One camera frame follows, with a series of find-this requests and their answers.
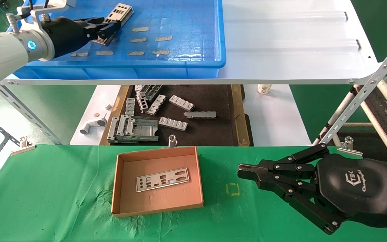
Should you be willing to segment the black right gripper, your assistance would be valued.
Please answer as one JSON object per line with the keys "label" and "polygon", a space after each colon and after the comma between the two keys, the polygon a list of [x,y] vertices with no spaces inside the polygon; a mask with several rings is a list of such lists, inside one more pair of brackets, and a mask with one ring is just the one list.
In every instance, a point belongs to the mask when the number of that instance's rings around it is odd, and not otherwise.
{"label": "black right gripper", "polygon": [[323,198],[350,220],[370,227],[387,228],[387,162],[370,158],[352,159],[330,155],[326,144],[318,144],[277,161],[238,165],[238,177],[257,179],[260,190],[271,191],[316,227],[331,235],[344,220],[338,213],[315,204],[315,189],[304,188],[288,177],[308,179],[316,170]]}

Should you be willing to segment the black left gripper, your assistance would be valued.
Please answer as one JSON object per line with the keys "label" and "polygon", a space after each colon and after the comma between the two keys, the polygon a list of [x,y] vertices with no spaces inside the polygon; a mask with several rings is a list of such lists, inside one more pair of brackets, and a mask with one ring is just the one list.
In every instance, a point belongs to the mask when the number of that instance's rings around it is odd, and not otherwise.
{"label": "black left gripper", "polygon": [[57,58],[77,51],[90,40],[98,44],[108,44],[120,30],[121,21],[107,22],[104,17],[83,18],[79,21],[57,17],[42,21],[42,27],[52,41],[53,58]]}

